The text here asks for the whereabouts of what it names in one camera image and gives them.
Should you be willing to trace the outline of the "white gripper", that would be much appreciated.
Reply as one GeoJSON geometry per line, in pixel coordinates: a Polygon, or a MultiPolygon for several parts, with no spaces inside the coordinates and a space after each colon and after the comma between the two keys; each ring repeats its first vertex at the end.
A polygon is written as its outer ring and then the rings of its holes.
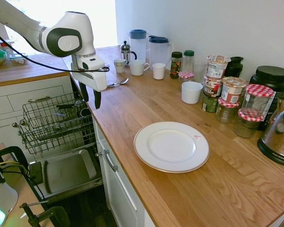
{"type": "Polygon", "coordinates": [[[89,101],[86,85],[93,90],[95,108],[101,105],[101,91],[107,88],[105,63],[97,55],[75,55],[71,56],[71,74],[74,79],[79,81],[82,98],[85,102],[89,101]]]}

